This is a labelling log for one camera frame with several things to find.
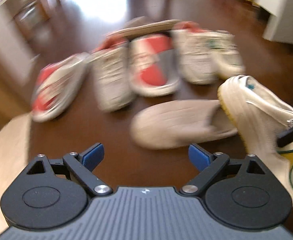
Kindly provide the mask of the white sneaker green yellow accents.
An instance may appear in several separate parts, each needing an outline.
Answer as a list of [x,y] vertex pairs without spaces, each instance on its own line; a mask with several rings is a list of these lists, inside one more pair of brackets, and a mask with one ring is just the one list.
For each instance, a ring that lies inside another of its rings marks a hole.
[[293,107],[251,76],[227,79],[218,88],[218,99],[237,128],[246,152],[268,167],[293,202],[293,142],[277,146],[277,136],[293,127]]

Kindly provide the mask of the beige quilted slipper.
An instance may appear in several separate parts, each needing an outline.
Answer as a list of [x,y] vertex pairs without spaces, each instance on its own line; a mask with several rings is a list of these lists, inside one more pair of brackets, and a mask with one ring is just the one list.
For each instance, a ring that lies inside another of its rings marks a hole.
[[174,100],[150,106],[132,119],[130,135],[140,147],[163,150],[235,136],[219,100]]
[[127,38],[128,40],[133,40],[134,38],[148,34],[168,32],[174,27],[175,24],[179,22],[180,20],[165,20],[160,22],[148,23],[137,27],[120,29],[118,31],[110,33],[109,36],[120,35]]

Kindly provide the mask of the beige mesh running sneaker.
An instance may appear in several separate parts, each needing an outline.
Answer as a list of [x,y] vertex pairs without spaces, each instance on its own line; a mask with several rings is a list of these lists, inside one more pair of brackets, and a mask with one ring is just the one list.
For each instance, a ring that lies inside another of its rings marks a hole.
[[191,21],[182,21],[172,29],[173,44],[178,54],[179,73],[194,85],[209,85],[217,78],[210,52],[210,32]]
[[104,112],[114,112],[134,100],[128,76],[128,41],[120,36],[108,37],[90,58],[95,98]]

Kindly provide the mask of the red white slide sandal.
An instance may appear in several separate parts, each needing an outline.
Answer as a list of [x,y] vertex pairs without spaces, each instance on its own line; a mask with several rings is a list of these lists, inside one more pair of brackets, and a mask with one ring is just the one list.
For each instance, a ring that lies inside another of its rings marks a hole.
[[88,58],[88,53],[74,54],[39,72],[31,100],[35,122],[53,120],[70,106],[87,75]]
[[172,39],[165,34],[149,34],[129,44],[129,82],[144,97],[175,93],[180,84]]

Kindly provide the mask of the wooden table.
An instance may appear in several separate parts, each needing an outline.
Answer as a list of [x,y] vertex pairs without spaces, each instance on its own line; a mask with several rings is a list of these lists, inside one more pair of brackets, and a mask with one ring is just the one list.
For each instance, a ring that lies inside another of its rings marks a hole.
[[39,0],[0,0],[0,62],[20,86],[31,80],[36,62],[36,53],[29,44],[31,38],[15,21],[30,2],[40,4]]

